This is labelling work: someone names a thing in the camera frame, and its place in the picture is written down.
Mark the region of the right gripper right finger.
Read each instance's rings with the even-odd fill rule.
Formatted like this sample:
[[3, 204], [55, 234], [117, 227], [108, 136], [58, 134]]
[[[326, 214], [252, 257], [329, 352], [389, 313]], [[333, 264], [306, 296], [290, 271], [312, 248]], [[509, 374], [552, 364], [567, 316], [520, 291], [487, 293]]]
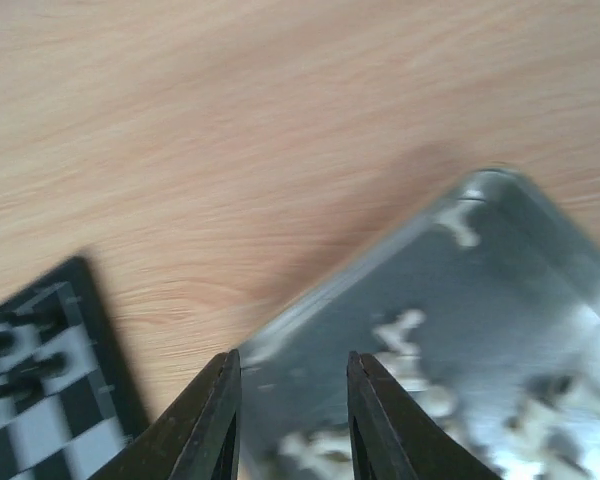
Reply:
[[438, 427], [373, 355], [349, 354], [347, 395], [356, 479], [498, 477]]

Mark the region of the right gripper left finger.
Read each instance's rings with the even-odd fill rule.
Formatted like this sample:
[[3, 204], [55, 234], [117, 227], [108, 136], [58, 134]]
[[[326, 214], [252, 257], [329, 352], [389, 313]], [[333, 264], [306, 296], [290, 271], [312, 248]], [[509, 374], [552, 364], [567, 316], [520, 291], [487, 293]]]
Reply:
[[100, 480], [235, 479], [241, 365], [215, 355], [161, 416], [93, 477]]

